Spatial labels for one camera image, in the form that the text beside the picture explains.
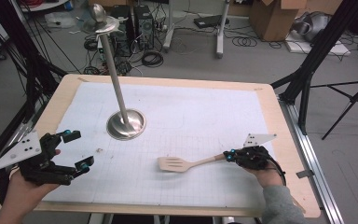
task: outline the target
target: human hand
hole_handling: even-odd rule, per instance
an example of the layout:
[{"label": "human hand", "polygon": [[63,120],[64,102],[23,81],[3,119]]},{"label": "human hand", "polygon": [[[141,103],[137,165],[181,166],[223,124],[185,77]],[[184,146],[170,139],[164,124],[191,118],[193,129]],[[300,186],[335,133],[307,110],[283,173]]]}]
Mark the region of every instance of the human hand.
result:
[{"label": "human hand", "polygon": [[255,175],[258,183],[262,188],[268,186],[283,186],[282,178],[276,170],[275,166],[268,162],[268,165],[265,170],[251,170],[245,169],[247,172]]},{"label": "human hand", "polygon": [[7,196],[0,211],[0,224],[21,224],[22,219],[33,211],[42,199],[58,184],[44,184],[37,186],[35,183],[26,181],[20,171],[16,171],[10,178]]}]

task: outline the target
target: computer tower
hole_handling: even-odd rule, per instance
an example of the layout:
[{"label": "computer tower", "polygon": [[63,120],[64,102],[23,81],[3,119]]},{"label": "computer tower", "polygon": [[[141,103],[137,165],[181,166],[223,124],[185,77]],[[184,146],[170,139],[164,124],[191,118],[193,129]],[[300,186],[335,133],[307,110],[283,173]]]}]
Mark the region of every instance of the computer tower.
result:
[{"label": "computer tower", "polygon": [[120,32],[111,33],[115,56],[130,57],[132,55],[131,45],[135,39],[133,30],[131,7],[126,5],[115,5],[112,8],[110,16],[116,19],[127,19],[121,21],[118,26]]},{"label": "computer tower", "polygon": [[152,49],[154,47],[154,22],[149,7],[134,6],[133,17],[135,38],[139,43],[139,49]]}]

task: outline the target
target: wooden spatula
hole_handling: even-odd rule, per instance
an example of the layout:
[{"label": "wooden spatula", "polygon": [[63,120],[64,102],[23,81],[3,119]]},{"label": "wooden spatula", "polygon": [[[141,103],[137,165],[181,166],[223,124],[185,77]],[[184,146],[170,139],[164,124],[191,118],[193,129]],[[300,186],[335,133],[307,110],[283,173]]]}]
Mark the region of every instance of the wooden spatula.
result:
[{"label": "wooden spatula", "polygon": [[219,154],[202,161],[185,161],[178,157],[158,157],[159,169],[173,172],[184,172],[193,166],[202,165],[211,161],[221,161],[225,155]]}]

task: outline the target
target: table leg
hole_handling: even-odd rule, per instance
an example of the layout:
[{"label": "table leg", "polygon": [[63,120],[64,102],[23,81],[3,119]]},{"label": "table leg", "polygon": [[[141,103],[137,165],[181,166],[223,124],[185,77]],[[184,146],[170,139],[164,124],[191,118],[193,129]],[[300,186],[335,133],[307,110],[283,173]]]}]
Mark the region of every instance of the table leg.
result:
[{"label": "table leg", "polygon": [[226,18],[228,14],[229,1],[226,0],[225,7],[223,9],[222,20],[220,21],[219,33],[217,34],[217,43],[216,43],[216,55],[218,58],[223,58],[223,36],[226,25]]},{"label": "table leg", "polygon": [[169,0],[168,2],[168,30],[167,30],[167,34],[165,35],[164,45],[162,46],[165,52],[168,52],[168,49],[170,48],[173,30],[174,30],[174,25],[172,22],[172,14],[173,14],[172,2],[173,0]]}]

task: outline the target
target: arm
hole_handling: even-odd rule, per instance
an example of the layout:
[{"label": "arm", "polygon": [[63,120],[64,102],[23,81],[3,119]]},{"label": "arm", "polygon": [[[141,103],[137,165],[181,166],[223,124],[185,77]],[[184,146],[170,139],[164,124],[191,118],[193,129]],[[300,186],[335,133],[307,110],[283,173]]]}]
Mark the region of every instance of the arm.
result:
[{"label": "arm", "polygon": [[34,210],[42,199],[59,185],[36,184],[26,181],[20,171],[16,171],[10,178],[7,196],[0,211],[0,224],[21,224],[22,219]]},{"label": "arm", "polygon": [[301,210],[293,204],[289,188],[283,185],[271,164],[266,170],[246,170],[255,175],[263,188],[266,200],[266,209],[262,215],[264,224],[307,223]]}]

